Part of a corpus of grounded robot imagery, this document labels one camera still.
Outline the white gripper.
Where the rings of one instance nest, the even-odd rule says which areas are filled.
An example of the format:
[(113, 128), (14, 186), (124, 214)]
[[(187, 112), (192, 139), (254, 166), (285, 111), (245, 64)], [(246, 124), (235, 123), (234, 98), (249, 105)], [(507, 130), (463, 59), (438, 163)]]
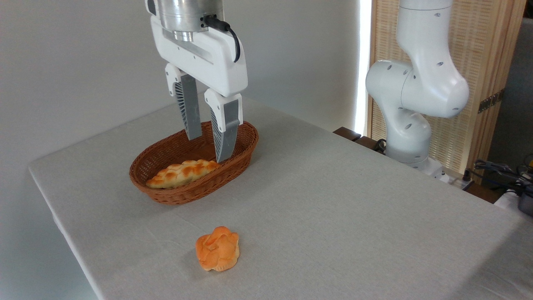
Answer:
[(188, 139), (202, 136), (197, 79), (211, 88), (205, 92), (205, 101), (211, 109), (217, 162), (229, 159), (243, 123), (240, 92), (248, 86), (244, 51), (234, 62), (235, 43), (230, 34), (209, 28), (194, 32), (193, 41), (185, 42), (176, 40), (156, 16), (150, 22), (158, 53), (169, 62), (165, 67), (168, 91), (178, 103)]

